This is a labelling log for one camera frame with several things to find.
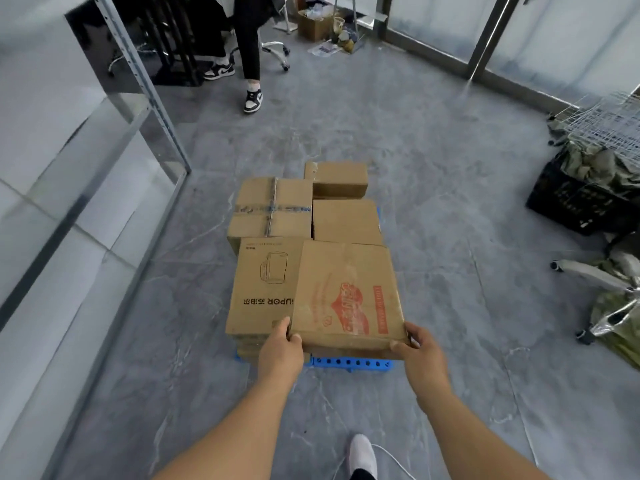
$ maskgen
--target gray tiled floor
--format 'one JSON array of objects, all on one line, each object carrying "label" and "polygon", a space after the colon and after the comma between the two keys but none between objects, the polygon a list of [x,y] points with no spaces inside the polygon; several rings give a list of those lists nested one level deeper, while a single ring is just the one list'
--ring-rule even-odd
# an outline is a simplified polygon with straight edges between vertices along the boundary
[{"label": "gray tiled floor", "polygon": [[[640,376],[572,332],[594,290],[552,273],[602,249],[524,208],[552,150],[544,115],[395,48],[328,59],[297,37],[292,70],[263,56],[264,107],[240,78],[160,88],[193,166],[68,446],[60,480],[139,479],[229,411],[253,380],[224,334],[235,258],[225,233],[242,178],[303,163],[369,164],[407,318],[449,357],[455,390],[492,430],[562,480],[635,479]],[[448,478],[404,379],[306,369],[280,430],[274,479],[330,479],[363,432],[418,479]],[[379,455],[380,478],[402,473]],[[346,478],[344,467],[338,478]]]}]

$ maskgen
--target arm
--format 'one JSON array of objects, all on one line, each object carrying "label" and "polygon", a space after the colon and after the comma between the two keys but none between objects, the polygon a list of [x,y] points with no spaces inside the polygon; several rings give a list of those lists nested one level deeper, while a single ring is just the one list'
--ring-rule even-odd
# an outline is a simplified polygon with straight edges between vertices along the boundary
[{"label": "arm", "polygon": [[447,359],[431,334],[412,323],[406,329],[419,347],[394,342],[420,409],[427,414],[452,480],[549,480],[508,446],[453,393]]},{"label": "arm", "polygon": [[287,340],[288,325],[287,317],[264,343],[258,380],[244,399],[154,480],[268,480],[282,411],[304,363],[302,340]]}]

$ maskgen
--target black and white sneaker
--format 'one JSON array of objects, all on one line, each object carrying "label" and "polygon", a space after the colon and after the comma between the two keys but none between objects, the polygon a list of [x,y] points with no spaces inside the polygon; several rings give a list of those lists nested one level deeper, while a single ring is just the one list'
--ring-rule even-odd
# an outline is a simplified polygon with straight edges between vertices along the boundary
[{"label": "black and white sneaker", "polygon": [[211,69],[204,72],[204,78],[206,80],[216,80],[222,77],[226,77],[228,75],[233,75],[235,73],[236,73],[236,70],[234,69],[234,65],[231,63],[226,66],[223,66],[220,64],[213,64],[211,66]]},{"label": "black and white sneaker", "polygon": [[247,91],[246,101],[244,101],[244,112],[256,112],[262,105],[262,90]]}]

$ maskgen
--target black crate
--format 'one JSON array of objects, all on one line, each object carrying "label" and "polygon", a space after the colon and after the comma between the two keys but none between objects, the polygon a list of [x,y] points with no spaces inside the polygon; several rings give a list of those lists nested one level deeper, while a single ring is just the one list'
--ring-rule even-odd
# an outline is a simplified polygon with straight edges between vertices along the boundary
[{"label": "black crate", "polygon": [[604,187],[567,175],[561,168],[565,156],[562,151],[545,165],[527,207],[583,235],[635,231],[640,207]]}]

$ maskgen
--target wire rack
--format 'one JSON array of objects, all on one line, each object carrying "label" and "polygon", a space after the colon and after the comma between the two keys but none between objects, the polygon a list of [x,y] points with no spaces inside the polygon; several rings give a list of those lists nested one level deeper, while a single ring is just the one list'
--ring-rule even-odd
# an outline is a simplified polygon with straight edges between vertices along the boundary
[{"label": "wire rack", "polygon": [[563,122],[573,139],[610,148],[640,172],[640,97],[613,93],[593,106],[579,109]]}]

